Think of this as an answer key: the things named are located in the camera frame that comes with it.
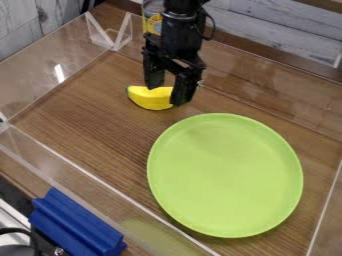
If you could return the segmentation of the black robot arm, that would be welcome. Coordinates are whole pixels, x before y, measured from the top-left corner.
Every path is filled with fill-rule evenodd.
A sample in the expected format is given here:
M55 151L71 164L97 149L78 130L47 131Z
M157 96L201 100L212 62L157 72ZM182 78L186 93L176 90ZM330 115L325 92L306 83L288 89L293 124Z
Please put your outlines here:
M163 86L166 72L176 76L170 103L193 100L206 63L200 56L202 42L214 39L217 25L204 5L210 0L163 0L162 30L145 33L145 83L150 90Z

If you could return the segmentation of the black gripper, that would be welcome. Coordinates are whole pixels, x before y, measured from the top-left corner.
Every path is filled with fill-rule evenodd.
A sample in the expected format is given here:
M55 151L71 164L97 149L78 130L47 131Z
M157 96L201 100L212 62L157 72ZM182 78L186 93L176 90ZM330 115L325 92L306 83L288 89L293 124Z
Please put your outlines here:
M145 33L145 82L150 90L165 83L165 75L176 76L170 103L181 106L193 100L206 64L200 57L205 37L206 14L162 12L162 33Z

